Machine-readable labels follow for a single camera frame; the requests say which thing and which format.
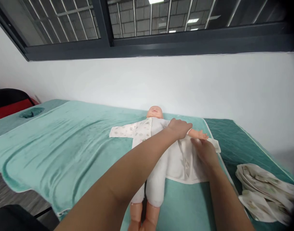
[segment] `doll head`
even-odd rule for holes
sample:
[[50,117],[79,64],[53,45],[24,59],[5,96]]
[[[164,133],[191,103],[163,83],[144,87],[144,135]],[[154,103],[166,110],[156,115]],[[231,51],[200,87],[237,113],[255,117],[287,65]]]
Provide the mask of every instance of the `doll head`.
[[156,117],[159,119],[163,119],[163,112],[162,109],[159,106],[152,106],[148,113],[147,113],[147,118],[149,117]]

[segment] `black chair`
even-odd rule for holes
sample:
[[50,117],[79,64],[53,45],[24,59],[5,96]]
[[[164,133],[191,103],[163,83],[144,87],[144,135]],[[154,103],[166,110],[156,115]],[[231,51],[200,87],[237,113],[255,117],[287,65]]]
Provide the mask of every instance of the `black chair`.
[[37,218],[50,210],[51,207],[32,216],[20,205],[3,206],[0,208],[0,231],[49,231]]
[[0,89],[0,107],[17,103],[25,99],[28,99],[32,106],[35,105],[26,92],[11,88]]

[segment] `teal towel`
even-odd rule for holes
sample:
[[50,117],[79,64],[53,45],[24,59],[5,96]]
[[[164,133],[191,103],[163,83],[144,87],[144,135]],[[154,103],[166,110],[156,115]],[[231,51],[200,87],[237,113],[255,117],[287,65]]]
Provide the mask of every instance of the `teal towel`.
[[[124,154],[132,139],[109,138],[113,126],[141,121],[146,111],[69,101],[0,136],[0,172],[11,189],[33,189],[62,219]],[[164,114],[211,135],[201,118]],[[130,221],[127,210],[122,230]],[[166,179],[159,230],[216,230],[209,183]]]

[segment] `floor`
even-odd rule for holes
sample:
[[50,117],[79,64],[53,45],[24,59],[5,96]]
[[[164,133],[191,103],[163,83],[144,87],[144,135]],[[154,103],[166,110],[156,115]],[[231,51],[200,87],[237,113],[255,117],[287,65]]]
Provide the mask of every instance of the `floor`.
[[[12,191],[0,174],[0,207],[9,204],[18,204],[33,216],[50,207],[50,204],[35,191],[29,190],[22,193]],[[53,211],[42,215],[38,220],[49,230],[54,230],[59,223]]]

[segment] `window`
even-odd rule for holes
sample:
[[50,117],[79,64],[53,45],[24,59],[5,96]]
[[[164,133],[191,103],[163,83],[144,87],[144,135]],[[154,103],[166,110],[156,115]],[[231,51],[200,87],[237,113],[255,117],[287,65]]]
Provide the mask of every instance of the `window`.
[[0,0],[29,61],[293,51],[279,1]]

